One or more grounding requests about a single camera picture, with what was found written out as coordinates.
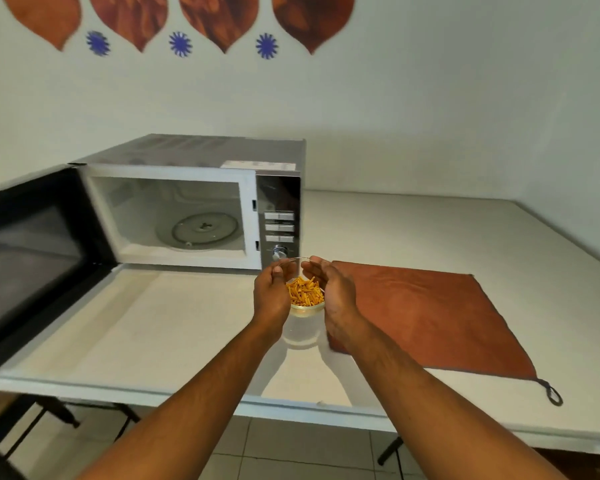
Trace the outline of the person's left hand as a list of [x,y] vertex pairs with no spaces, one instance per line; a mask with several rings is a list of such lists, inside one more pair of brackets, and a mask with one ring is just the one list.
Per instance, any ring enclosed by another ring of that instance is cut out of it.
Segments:
[[269,266],[266,267],[254,282],[254,322],[268,330],[281,334],[290,313],[290,297],[287,286],[269,284]]

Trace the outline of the person's right hand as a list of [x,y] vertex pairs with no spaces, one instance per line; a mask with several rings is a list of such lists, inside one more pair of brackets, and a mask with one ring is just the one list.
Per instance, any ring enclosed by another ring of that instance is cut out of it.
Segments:
[[327,273],[328,282],[320,282],[325,297],[326,330],[344,345],[347,330],[359,315],[356,288],[352,279],[331,262]]

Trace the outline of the clear glass bowl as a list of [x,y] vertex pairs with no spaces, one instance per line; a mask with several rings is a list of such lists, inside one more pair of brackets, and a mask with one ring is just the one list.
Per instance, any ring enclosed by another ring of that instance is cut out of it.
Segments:
[[[301,261],[305,259],[308,258],[288,258],[282,263],[287,282],[298,276],[304,277]],[[291,305],[282,334],[283,341],[289,348],[306,349],[317,343],[324,325],[324,307],[325,302],[321,306],[311,308],[299,308]]]

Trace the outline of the person's right forearm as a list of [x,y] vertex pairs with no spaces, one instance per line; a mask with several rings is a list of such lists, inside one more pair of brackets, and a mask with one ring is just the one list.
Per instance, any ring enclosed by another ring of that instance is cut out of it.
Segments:
[[328,315],[326,326],[429,480],[567,480],[359,313]]

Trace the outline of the person's left forearm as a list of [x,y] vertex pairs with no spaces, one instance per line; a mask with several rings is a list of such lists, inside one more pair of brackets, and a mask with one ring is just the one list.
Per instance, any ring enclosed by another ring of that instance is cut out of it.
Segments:
[[256,312],[195,377],[77,480],[197,480],[288,314]]

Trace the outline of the orange snack sticks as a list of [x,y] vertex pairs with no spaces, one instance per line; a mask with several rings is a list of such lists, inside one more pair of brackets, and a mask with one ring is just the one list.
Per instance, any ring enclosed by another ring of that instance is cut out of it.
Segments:
[[286,283],[292,306],[311,308],[321,306],[325,302],[320,282],[315,277],[307,280],[302,276]]

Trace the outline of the glass microwave turntable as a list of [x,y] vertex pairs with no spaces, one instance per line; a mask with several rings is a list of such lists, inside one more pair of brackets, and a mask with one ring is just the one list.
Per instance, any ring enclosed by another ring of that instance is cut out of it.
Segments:
[[169,217],[156,226],[155,234],[161,243],[178,250],[241,250],[244,247],[240,220],[226,212]]

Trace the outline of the white sticker label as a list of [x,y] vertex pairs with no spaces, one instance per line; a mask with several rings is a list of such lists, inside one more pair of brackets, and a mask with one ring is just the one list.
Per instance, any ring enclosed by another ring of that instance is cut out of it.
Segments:
[[296,171],[296,163],[227,160],[222,163],[220,168],[250,169],[256,171]]

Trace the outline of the brown cloth with loop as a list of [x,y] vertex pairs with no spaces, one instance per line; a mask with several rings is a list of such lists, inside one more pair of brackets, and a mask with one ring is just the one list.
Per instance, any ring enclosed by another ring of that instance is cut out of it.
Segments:
[[474,275],[333,265],[352,277],[360,313],[422,367],[533,381],[552,405],[563,405]]

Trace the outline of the silver microwave oven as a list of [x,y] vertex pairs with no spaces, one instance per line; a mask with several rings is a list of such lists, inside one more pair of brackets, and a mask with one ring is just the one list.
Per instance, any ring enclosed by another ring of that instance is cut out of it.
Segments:
[[[281,245],[301,255],[301,197],[305,139],[149,134],[72,164],[81,174],[97,217],[120,264],[260,270]],[[227,160],[296,163],[296,171],[220,168]],[[242,226],[241,250],[186,251],[158,240],[169,217],[226,212]],[[294,222],[268,221],[264,212],[293,212]],[[295,233],[267,232],[265,224],[294,225]],[[265,242],[293,235],[293,243]]]

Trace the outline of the black microwave door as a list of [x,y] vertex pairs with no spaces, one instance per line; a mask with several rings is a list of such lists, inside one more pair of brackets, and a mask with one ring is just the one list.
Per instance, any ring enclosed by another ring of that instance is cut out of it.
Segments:
[[120,264],[82,167],[0,186],[0,368]]

